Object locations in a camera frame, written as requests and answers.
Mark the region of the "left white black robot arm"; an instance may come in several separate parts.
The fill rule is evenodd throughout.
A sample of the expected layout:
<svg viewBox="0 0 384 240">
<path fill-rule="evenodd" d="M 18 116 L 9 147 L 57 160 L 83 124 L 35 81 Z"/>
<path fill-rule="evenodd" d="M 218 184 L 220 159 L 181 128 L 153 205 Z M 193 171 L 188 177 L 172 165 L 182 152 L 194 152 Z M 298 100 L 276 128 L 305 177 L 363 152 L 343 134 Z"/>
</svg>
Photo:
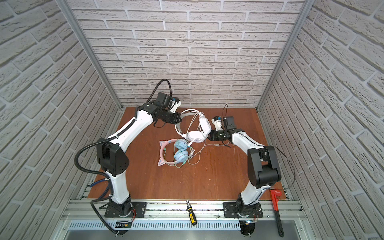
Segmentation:
<svg viewBox="0 0 384 240">
<path fill-rule="evenodd" d="M 133 140 L 157 120 L 178 124 L 181 114 L 176 112 L 181 101 L 172 99 L 168 107 L 156 103 L 145 103 L 135 110 L 135 115 L 108 139 L 100 139 L 97 145 L 98 163 L 107 175 L 105 180 L 110 187 L 109 207 L 126 216 L 131 211 L 131 195 L 127 188 L 126 170 L 130 160 L 126 151 Z"/>
</svg>

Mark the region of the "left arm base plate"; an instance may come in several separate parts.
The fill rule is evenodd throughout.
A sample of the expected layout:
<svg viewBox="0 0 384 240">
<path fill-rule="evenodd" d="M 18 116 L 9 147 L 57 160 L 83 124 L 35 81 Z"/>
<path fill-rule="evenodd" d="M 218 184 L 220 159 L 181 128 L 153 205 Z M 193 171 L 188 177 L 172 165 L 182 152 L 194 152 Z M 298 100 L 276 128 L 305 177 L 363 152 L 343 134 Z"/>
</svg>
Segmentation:
<svg viewBox="0 0 384 240">
<path fill-rule="evenodd" d="M 108 203 L 104 217 L 106 218 L 143 218 L 146 213 L 147 202 L 129 202 L 122 205 L 115 202 Z"/>
</svg>

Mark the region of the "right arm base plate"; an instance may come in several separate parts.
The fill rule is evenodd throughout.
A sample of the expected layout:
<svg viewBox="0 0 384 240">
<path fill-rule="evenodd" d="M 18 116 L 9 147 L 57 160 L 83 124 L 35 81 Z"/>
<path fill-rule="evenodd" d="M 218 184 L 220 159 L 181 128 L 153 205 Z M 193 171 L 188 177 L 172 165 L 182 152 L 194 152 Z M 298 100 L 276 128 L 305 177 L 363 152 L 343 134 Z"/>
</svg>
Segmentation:
<svg viewBox="0 0 384 240">
<path fill-rule="evenodd" d="M 254 205 L 243 205 L 235 202 L 224 202 L 225 218 L 263 218 L 263 210 L 260 203 Z"/>
</svg>

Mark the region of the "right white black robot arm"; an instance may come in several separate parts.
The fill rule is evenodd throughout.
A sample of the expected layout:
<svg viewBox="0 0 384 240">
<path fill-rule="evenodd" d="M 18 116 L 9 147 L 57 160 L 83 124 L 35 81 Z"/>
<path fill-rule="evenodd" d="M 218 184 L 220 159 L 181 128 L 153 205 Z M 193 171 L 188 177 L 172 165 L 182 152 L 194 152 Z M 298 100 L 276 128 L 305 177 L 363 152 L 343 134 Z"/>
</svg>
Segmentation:
<svg viewBox="0 0 384 240">
<path fill-rule="evenodd" d="M 255 206 L 266 190 L 282 178 L 275 147 L 265 146 L 253 140 L 244 130 L 238 129 L 234 117 L 214 117 L 215 129 L 208 136 L 210 141 L 226 141 L 239 147 L 247 155 L 249 182 L 240 193 L 238 206 Z"/>
</svg>

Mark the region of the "pink blue cat-ear headphones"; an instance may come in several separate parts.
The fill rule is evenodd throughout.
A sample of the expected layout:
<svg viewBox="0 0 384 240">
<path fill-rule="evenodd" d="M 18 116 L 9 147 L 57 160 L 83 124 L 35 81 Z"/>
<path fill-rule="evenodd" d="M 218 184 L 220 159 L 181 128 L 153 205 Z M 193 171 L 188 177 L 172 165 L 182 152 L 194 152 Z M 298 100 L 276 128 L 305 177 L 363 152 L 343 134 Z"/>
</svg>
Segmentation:
<svg viewBox="0 0 384 240">
<path fill-rule="evenodd" d="M 192 158 L 195 149 L 191 147 L 191 143 L 189 143 L 185 139 L 171 139 L 168 141 L 159 141 L 160 144 L 160 159 L 158 161 L 158 166 L 168 165 L 175 166 L 178 168 L 177 164 L 181 164 L 182 166 Z M 174 155 L 172 161 L 167 161 L 165 159 L 166 147 L 170 144 L 174 144 Z"/>
</svg>

